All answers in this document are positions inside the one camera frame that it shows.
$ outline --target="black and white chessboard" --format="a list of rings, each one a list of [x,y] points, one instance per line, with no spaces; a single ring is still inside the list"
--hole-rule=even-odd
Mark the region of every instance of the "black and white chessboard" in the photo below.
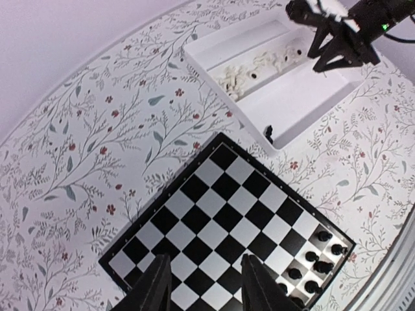
[[[321,242],[316,234],[333,234]],[[348,249],[335,256],[331,246]],[[100,259],[128,292],[155,255],[168,253],[172,268],[172,311],[242,310],[241,259],[256,255],[288,295],[307,308],[325,290],[355,243],[282,180],[224,134],[218,134]],[[329,275],[305,259],[314,251],[335,267]],[[293,280],[289,268],[303,277]]]

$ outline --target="wall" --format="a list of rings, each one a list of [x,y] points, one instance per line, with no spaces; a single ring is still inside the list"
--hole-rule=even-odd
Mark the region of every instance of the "wall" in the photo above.
[[[185,0],[1,0],[0,141],[75,69],[121,36]],[[344,0],[352,5],[355,0]],[[415,36],[411,21],[391,31]],[[376,44],[415,81],[415,45]]]

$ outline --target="floral pattern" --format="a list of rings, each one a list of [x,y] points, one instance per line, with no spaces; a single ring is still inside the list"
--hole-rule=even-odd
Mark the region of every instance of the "floral pattern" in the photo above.
[[[161,16],[73,74],[0,147],[0,310],[108,311],[104,248],[215,132],[225,132],[357,243],[314,307],[343,310],[414,202],[415,88],[387,59],[268,158],[183,56],[186,42],[285,5],[207,0]]]

